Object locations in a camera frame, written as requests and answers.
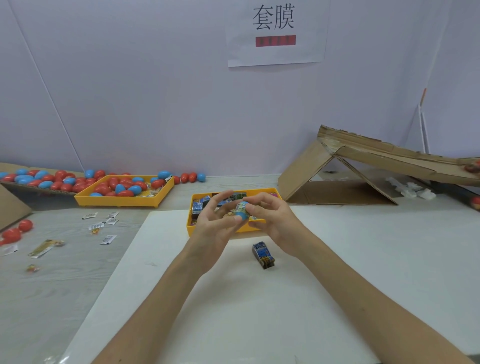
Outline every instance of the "yellow tray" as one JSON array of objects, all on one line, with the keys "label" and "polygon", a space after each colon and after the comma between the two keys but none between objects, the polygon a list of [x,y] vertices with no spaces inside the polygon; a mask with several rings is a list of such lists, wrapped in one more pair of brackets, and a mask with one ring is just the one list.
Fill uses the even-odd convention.
[{"label": "yellow tray", "polygon": [[[282,199],[276,188],[258,188],[255,190],[238,190],[238,191],[233,191],[234,193],[238,192],[245,192],[248,196],[255,196],[256,194],[259,194],[260,192],[267,192],[268,194],[275,193],[278,198]],[[210,196],[212,197],[213,194],[217,194],[218,192],[209,192],[209,193],[203,193],[203,194],[193,194],[192,199],[190,201],[190,213],[188,214],[188,219],[187,219],[187,231],[188,231],[188,236],[191,236],[193,231],[195,230],[195,225],[192,225],[192,206],[193,206],[193,200],[199,200],[202,197],[205,196]],[[260,222],[265,222],[264,218],[258,218],[255,221],[260,221]],[[247,231],[257,231],[258,229],[252,228],[248,224],[243,225],[237,232],[247,232]]]},{"label": "yellow tray", "polygon": [[[142,191],[141,194],[135,197],[112,197],[112,196],[90,196],[94,189],[101,183],[107,182],[110,178],[117,177],[118,179],[123,177],[142,177],[145,183],[148,185],[148,190]],[[153,197],[142,197],[149,195],[150,189],[150,179],[156,176],[115,176],[108,175],[103,177],[101,180],[95,182],[90,187],[85,188],[83,191],[75,195],[75,200],[80,206],[149,206],[149,207],[158,207],[160,202],[165,198],[165,196],[170,192],[170,190],[175,185],[173,178],[162,187],[159,193]]]}]

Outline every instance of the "cardboard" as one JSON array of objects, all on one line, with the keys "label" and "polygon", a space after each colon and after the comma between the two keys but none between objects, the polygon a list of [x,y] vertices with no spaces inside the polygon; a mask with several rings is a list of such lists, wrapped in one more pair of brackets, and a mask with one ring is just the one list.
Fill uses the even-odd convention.
[{"label": "cardboard", "polygon": [[[356,173],[360,181],[309,182],[333,158]],[[480,179],[463,169],[465,164],[480,158],[448,158],[414,152],[322,125],[317,139],[278,178],[280,195],[289,202],[302,204],[396,204],[345,158],[419,179],[480,186]]]},{"label": "cardboard", "polygon": [[[50,174],[55,175],[55,172],[58,170],[53,170],[50,168],[40,168],[40,167],[28,167],[28,166],[21,166],[18,164],[11,164],[11,163],[0,163],[0,172],[8,172],[8,173],[15,173],[17,169],[20,168],[27,168],[28,170],[47,170]],[[80,177],[83,176],[83,172],[74,172],[71,170],[68,170],[67,173],[73,173],[75,176]],[[76,193],[75,192],[65,192],[65,191],[57,191],[57,190],[51,190],[48,188],[38,188],[34,186],[27,186],[25,184],[18,184],[14,182],[6,182],[6,181],[0,181],[1,184],[4,186],[7,186],[8,188],[15,188],[17,190],[24,190],[24,191],[34,191],[34,192],[42,192],[46,194],[67,194],[67,195],[72,195],[74,196]]]},{"label": "cardboard", "polygon": [[0,230],[32,213],[32,209],[0,184]]}]

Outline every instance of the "red label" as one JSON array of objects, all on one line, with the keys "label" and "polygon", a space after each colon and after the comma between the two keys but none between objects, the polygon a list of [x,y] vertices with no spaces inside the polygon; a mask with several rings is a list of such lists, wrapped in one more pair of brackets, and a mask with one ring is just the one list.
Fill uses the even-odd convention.
[{"label": "red label", "polygon": [[258,36],[255,38],[256,47],[294,46],[297,36]]}]

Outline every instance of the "forearm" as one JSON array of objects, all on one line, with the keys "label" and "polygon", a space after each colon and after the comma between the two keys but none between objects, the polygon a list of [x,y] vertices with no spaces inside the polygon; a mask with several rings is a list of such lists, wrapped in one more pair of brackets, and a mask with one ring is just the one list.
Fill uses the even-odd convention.
[{"label": "forearm", "polygon": [[300,259],[382,363],[472,363],[447,339],[367,282],[317,237],[308,238]]},{"label": "forearm", "polygon": [[180,253],[93,364],[154,363],[201,273]]}]

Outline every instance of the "white wall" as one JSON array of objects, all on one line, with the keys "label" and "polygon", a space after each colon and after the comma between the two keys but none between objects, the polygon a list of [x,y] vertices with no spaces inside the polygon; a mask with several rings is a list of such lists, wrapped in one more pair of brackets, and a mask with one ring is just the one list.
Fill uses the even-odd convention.
[{"label": "white wall", "polygon": [[480,156],[480,2],[455,0],[423,103],[430,152]]},{"label": "white wall", "polygon": [[282,172],[322,123],[400,143],[450,6],[332,0],[324,62],[228,69],[223,0],[11,3],[85,168],[209,175]]},{"label": "white wall", "polygon": [[0,161],[82,170],[7,0],[0,0]]}]

